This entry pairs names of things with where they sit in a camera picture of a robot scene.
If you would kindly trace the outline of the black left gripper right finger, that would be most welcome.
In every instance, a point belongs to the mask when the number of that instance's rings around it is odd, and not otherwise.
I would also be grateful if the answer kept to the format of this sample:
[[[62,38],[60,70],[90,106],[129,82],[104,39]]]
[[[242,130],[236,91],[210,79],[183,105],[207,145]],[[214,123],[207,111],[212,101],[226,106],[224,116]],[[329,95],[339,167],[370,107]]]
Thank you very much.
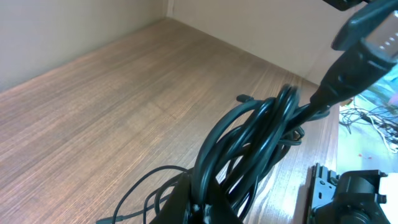
[[[242,224],[216,180],[210,182],[203,211],[205,224]]]

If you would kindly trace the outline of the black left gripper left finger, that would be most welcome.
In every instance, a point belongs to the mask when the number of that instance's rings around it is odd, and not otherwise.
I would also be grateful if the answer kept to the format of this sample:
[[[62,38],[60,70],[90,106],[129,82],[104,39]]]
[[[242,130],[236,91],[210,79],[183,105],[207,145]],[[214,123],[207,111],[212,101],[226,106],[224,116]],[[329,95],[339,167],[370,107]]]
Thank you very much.
[[[169,199],[150,224],[189,224],[192,215],[190,199],[190,176],[182,174]]]

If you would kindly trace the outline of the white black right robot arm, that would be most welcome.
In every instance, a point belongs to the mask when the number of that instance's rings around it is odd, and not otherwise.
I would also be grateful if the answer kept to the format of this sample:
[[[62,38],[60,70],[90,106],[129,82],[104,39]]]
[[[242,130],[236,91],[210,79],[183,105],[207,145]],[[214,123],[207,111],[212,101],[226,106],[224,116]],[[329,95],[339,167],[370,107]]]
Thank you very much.
[[[381,205],[380,170],[357,170],[341,175],[319,164],[312,167],[307,224],[388,224]]]

